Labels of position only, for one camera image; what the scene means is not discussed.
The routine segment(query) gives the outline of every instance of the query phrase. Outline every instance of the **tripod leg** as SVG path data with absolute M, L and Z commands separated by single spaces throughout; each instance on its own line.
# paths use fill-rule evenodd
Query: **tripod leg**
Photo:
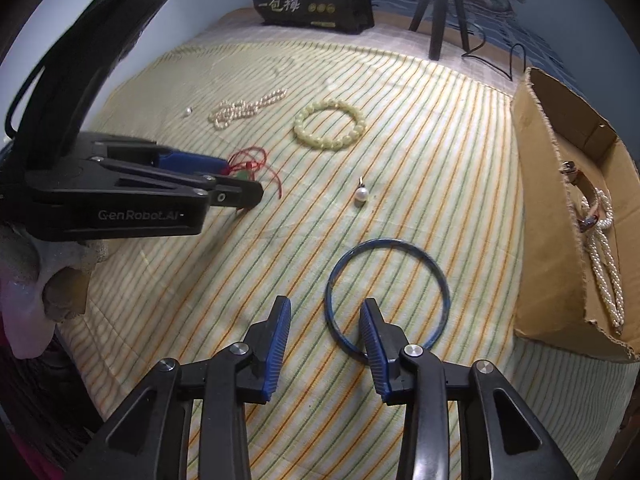
M 440 59 L 444 27 L 447 21 L 447 6 L 449 0 L 433 0 L 433 23 L 431 25 L 431 43 L 429 45 L 429 59 Z
M 430 1 L 431 0 L 418 0 L 418 5 L 415 7 L 414 18 L 411 20 L 409 30 L 412 30 L 414 32 L 418 30 L 418 26 L 422 21 L 422 17 L 424 16 L 424 13 L 427 10 Z
M 469 31 L 466 26 L 465 4 L 462 0 L 453 0 L 456 4 L 456 14 L 458 15 L 458 26 L 460 27 L 460 39 L 462 40 L 462 49 L 469 52 Z

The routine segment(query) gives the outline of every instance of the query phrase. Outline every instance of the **red string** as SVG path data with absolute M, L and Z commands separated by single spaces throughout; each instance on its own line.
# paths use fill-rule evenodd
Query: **red string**
M 257 152 L 257 155 L 260 155 L 260 158 L 254 156 L 254 152 Z M 273 177 L 268 182 L 270 184 L 273 180 L 278 184 L 278 198 L 282 198 L 282 181 L 278 176 L 278 173 L 267 164 L 267 152 L 264 148 L 260 148 L 259 146 L 249 146 L 248 148 L 243 148 L 238 152 L 235 152 L 231 157 L 229 157 L 229 174 L 234 174 L 239 171 L 247 171 L 249 173 L 249 178 L 251 180 L 255 180 L 255 175 L 260 170 L 270 171 Z

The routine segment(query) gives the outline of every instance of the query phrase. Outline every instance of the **pearl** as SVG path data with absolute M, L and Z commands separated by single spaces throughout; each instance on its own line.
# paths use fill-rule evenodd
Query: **pearl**
M 362 183 L 362 178 L 360 178 L 358 189 L 356 189 L 356 192 L 353 194 L 353 199 L 357 206 L 363 206 L 369 199 L 369 190 Z
M 261 108 L 275 104 L 280 101 L 286 93 L 286 89 L 278 89 L 268 93 L 253 103 L 249 103 L 244 99 L 240 99 L 234 103 L 228 100 L 220 101 L 220 104 L 218 104 L 212 113 L 209 114 L 209 122 L 213 123 L 215 129 L 224 130 L 225 128 L 228 128 L 229 124 L 233 121 L 253 117 Z

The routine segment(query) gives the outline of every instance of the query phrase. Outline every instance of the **bed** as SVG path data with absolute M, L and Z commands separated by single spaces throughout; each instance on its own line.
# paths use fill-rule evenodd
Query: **bed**
M 628 403 L 638 365 L 592 360 L 513 336 L 522 261 L 523 201 L 511 131 L 515 83 L 461 60 L 392 15 L 359 36 L 264 27 L 242 9 L 124 83 L 92 127 L 228 157 L 261 146 L 282 180 L 248 212 L 212 209 L 196 237 L 126 240 L 99 264 L 84 316 L 62 334 L 90 396 L 108 416 L 162 357 L 205 359 L 264 319 L 278 294 L 293 317 L 280 383 L 247 407 L 254 479 L 391 479 L 404 412 L 382 405 L 368 370 L 334 343 L 322 295 L 339 257 L 363 240 L 397 237 L 427 250 L 452 291 L 434 346 L 441 359 L 498 365 L 555 438 L 581 480 L 596 476 Z M 217 131 L 223 99 L 289 94 L 255 118 Z M 309 149 L 291 134 L 309 101 L 356 105 L 370 129 L 348 150 Z M 184 114 L 187 107 L 193 112 Z M 309 127 L 349 127 L 316 114 Z M 353 206 L 362 177 L 370 199 Z M 356 338 L 367 296 L 421 342 L 437 322 L 438 287 L 416 261 L 384 250 L 360 256 L 334 291 L 338 324 Z M 450 406 L 452 478 L 460 476 L 457 413 Z M 200 406 L 191 423 L 188 478 L 197 476 Z

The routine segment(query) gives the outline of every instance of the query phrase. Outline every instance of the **bead bracelet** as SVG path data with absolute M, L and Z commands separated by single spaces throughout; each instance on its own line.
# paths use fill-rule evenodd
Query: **bead bracelet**
M 309 115 L 319 112 L 320 110 L 342 110 L 347 112 L 355 121 L 355 126 L 350 133 L 338 138 L 338 139 L 325 139 L 324 137 L 318 137 L 314 135 L 309 135 L 305 131 L 304 121 Z M 318 150 L 340 150 L 342 148 L 346 148 L 350 146 L 354 142 L 360 140 L 360 138 L 364 135 L 364 132 L 367 130 L 367 123 L 364 120 L 364 115 L 360 110 L 358 110 L 355 106 L 352 106 L 345 101 L 338 101 L 336 99 L 327 99 L 326 101 L 321 101 L 318 103 L 311 103 L 299 113 L 296 114 L 294 123 L 293 123 L 293 133 L 300 140 L 300 142 L 304 142 L 308 144 L 312 148 L 316 148 Z

